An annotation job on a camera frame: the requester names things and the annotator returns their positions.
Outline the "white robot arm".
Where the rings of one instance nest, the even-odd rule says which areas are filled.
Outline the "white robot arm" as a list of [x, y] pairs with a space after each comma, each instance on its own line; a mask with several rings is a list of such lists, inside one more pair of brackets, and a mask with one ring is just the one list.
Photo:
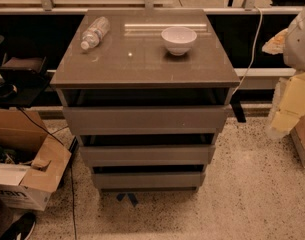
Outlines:
[[305, 7], [290, 25], [266, 42], [262, 51], [283, 54], [284, 63], [296, 73], [280, 78], [275, 86], [266, 133], [271, 139], [288, 135], [305, 115]]

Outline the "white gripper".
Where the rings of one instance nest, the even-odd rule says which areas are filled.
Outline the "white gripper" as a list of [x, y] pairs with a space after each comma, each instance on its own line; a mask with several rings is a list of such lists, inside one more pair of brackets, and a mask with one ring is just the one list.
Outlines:
[[[282, 54], [288, 29], [278, 32], [267, 41], [262, 51], [267, 54]], [[268, 115], [266, 133], [271, 139], [281, 139], [288, 135], [305, 115], [305, 72], [286, 80], [281, 78], [276, 84], [272, 107]]]

